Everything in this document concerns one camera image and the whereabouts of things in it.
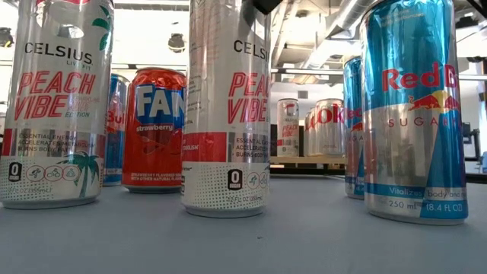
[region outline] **fanta strawberry can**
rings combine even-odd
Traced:
[[[103,183],[113,2],[23,0],[0,161],[12,209],[93,202]]]
[[[143,68],[130,85],[122,185],[132,193],[181,187],[184,74]]]
[[[103,186],[117,186],[122,182],[123,143],[129,80],[112,74],[107,111],[107,144],[105,147],[105,179]]]

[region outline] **coke can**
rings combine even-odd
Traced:
[[[131,193],[173,193],[181,187],[184,74],[139,69],[130,84],[122,185]]]
[[[304,118],[304,134],[303,134],[303,155],[310,156],[310,118],[311,112],[308,111]]]
[[[111,1],[20,1],[4,207],[78,206],[100,194],[112,30]]]
[[[127,78],[112,74],[108,94],[107,144],[103,186],[117,186],[122,182],[128,86],[129,80]]]
[[[292,98],[277,102],[277,155],[299,156],[299,103]]]
[[[257,215],[269,193],[271,17],[243,0],[193,0],[190,14],[183,204],[194,215]]]
[[[316,155],[343,156],[345,154],[343,100],[319,100],[315,111]]]
[[[361,60],[355,57],[343,66],[345,95],[345,193],[364,199],[364,127],[362,124]]]
[[[317,154],[317,133],[315,128],[316,123],[316,107],[310,108],[310,130],[309,130],[309,142],[308,142],[308,156],[316,156]]]
[[[468,205],[453,2],[380,2],[360,28],[368,211],[462,223]]]

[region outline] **palm tree graphic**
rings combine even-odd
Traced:
[[[107,19],[105,20],[103,18],[97,18],[93,21],[92,25],[95,27],[102,27],[108,31],[108,33],[103,35],[100,40],[100,50],[105,50],[107,46],[109,46],[109,42],[111,41],[113,26],[110,23],[111,16],[107,8],[105,8],[104,6],[100,6],[100,8],[104,12],[105,16],[107,16]]]
[[[68,160],[60,161],[58,164],[74,164],[78,166],[80,172],[84,171],[83,176],[83,186],[81,187],[81,192],[79,193],[80,198],[84,198],[86,195],[86,188],[88,186],[88,171],[91,173],[91,185],[93,185],[94,177],[96,176],[100,179],[100,168],[98,167],[96,155],[88,155],[84,151],[78,151],[78,153],[66,155]],[[79,177],[73,181],[76,186],[78,186]]]

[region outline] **table surface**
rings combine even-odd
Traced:
[[[266,213],[242,219],[104,188],[91,205],[0,208],[0,273],[485,273],[487,186],[468,192],[466,223],[433,227],[369,215],[332,177],[273,177]]]

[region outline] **red can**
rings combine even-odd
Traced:
[[[143,68],[130,85],[123,186],[132,193],[167,193],[181,186],[186,77]]]

